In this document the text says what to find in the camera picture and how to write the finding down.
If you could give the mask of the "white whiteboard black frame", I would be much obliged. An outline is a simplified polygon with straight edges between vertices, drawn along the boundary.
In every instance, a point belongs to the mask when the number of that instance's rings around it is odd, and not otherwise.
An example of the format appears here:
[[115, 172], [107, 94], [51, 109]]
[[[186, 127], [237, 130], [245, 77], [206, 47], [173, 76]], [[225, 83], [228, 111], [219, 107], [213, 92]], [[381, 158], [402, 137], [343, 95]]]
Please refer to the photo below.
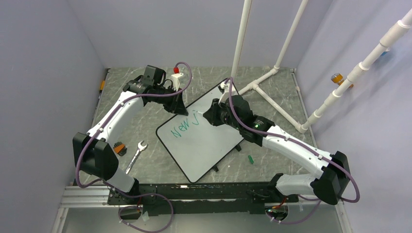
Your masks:
[[156, 136], [190, 183], [199, 181], [243, 137], [227, 125], [212, 126], [196, 112], [205, 112], [221, 96], [215, 85], [188, 105], [188, 116], [174, 115], [156, 129]]

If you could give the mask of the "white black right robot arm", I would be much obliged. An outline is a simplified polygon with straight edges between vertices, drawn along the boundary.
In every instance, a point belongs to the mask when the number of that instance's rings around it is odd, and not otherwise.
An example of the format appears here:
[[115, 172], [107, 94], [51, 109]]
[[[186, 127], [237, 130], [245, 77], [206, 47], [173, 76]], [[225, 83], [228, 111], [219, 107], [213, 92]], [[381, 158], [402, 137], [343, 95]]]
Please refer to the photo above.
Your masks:
[[347, 156], [337, 151], [319, 150], [291, 136], [271, 120], [255, 115], [241, 96], [225, 102], [212, 101], [202, 116], [212, 125], [228, 125], [250, 143], [281, 153], [298, 163], [309, 173], [304, 175], [276, 174], [270, 181], [268, 196], [280, 201], [289, 195], [314, 195], [319, 200], [336, 205], [350, 182]]

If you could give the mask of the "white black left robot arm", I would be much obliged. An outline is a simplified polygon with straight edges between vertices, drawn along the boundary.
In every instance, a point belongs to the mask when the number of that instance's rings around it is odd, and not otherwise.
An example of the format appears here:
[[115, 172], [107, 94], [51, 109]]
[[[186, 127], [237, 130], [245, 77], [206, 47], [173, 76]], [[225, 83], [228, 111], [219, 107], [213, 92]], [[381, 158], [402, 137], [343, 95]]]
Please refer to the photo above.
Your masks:
[[142, 75], [125, 84], [115, 104], [94, 127], [73, 137], [75, 180], [80, 188], [102, 181], [120, 192], [120, 197], [128, 204], [139, 199], [139, 181], [119, 167], [114, 143], [149, 102], [162, 105], [168, 113], [188, 116], [183, 91], [189, 85], [181, 87], [180, 83], [185, 76], [192, 81], [191, 70], [183, 73], [174, 67], [173, 74], [167, 75], [161, 68], [146, 66]]

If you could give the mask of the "green marker cap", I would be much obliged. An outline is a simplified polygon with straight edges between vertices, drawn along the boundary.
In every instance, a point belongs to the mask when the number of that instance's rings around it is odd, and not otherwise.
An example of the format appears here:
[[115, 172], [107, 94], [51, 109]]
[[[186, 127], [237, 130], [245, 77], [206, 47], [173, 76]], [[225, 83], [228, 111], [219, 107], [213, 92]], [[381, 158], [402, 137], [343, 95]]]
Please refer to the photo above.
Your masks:
[[248, 155], [248, 160], [249, 160], [250, 164], [253, 164], [253, 163], [254, 163], [254, 160], [253, 160], [253, 158], [252, 158], [251, 155]]

